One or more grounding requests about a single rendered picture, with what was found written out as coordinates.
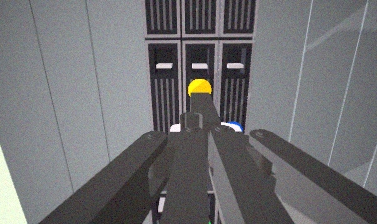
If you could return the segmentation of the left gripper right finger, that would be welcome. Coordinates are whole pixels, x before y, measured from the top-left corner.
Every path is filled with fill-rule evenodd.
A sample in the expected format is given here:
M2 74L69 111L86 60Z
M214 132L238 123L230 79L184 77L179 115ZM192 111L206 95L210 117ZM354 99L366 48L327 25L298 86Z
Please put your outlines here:
M377 224L376 195L273 132L244 135L221 122L209 92L200 96L222 224Z

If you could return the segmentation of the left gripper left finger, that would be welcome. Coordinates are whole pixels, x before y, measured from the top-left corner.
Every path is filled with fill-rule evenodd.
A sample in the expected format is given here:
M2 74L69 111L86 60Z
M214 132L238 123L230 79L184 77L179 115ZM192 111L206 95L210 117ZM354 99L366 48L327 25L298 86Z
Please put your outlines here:
M142 224L167 183L160 224L209 224L200 92L168 136L140 136L38 224Z

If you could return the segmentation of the dark grey rack frame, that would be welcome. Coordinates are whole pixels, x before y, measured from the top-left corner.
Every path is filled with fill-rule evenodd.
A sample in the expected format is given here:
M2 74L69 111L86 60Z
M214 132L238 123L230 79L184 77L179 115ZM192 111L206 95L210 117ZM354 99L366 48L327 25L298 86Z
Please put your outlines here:
M256 37L144 38L141 0L0 0L0 148L27 224L151 131L144 40L256 40L248 131L377 196L377 0L260 0Z

